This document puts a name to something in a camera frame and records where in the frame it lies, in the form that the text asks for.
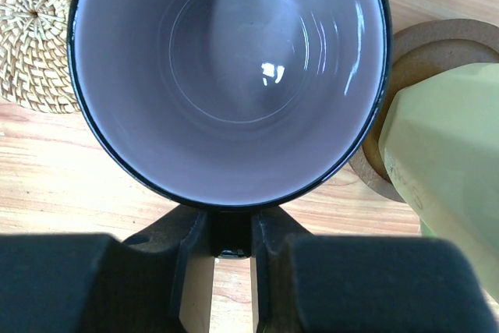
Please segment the pale green mug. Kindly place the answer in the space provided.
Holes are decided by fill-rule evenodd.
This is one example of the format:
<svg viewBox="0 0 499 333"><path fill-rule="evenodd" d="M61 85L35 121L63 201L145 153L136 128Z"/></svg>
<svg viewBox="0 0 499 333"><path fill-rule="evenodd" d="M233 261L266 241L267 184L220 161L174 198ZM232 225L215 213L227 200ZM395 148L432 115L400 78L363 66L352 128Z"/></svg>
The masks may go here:
<svg viewBox="0 0 499 333"><path fill-rule="evenodd" d="M378 148L397 193L497 299L498 65L459 66L400 90Z"/></svg>

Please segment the dark brown coaster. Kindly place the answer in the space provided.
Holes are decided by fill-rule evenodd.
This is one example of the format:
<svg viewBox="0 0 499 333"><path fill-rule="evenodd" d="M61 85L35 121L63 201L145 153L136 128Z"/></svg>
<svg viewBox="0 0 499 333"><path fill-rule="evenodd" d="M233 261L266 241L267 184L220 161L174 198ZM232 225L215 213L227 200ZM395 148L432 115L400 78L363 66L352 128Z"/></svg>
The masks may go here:
<svg viewBox="0 0 499 333"><path fill-rule="evenodd" d="M362 146L349 164L375 193L395 202L404 200L384 168L378 140L391 102L402 89L449 69L498 61L498 27L475 19L418 23L397 32L387 93Z"/></svg>

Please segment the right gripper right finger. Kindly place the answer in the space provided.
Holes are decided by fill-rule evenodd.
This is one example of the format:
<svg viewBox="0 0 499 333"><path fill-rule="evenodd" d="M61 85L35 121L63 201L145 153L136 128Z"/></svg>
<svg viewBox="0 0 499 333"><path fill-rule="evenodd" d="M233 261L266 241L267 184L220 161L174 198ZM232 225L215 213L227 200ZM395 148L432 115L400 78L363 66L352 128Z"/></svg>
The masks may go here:
<svg viewBox="0 0 499 333"><path fill-rule="evenodd" d="M463 253L427 237L317 236L279 207L251 217L258 332L495 332Z"/></svg>

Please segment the woven rattan coaster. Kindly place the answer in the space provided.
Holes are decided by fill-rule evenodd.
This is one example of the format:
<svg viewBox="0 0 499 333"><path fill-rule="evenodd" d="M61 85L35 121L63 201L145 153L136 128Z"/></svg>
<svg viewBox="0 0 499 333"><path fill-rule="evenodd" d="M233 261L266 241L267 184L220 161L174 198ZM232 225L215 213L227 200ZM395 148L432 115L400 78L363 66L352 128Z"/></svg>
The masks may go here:
<svg viewBox="0 0 499 333"><path fill-rule="evenodd" d="M43 113L79 105L66 57L71 0L1 0L1 96Z"/></svg>

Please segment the purple mug black rim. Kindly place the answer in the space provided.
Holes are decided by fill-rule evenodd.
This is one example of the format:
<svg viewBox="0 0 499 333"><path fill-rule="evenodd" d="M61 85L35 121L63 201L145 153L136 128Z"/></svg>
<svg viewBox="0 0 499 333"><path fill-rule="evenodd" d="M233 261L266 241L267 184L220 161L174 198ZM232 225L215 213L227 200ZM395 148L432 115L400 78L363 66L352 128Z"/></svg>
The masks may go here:
<svg viewBox="0 0 499 333"><path fill-rule="evenodd" d="M382 105L388 0L72 0L78 104L136 181L250 254L250 215L338 172Z"/></svg>

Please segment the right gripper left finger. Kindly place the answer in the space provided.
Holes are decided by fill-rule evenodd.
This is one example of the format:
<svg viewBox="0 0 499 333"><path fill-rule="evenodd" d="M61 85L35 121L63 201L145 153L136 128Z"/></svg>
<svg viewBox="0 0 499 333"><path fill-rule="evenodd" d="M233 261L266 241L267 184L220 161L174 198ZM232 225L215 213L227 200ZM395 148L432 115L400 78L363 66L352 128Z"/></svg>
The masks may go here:
<svg viewBox="0 0 499 333"><path fill-rule="evenodd" d="M124 241L1 237L4 332L206 332L213 260L206 213L179 206Z"/></svg>

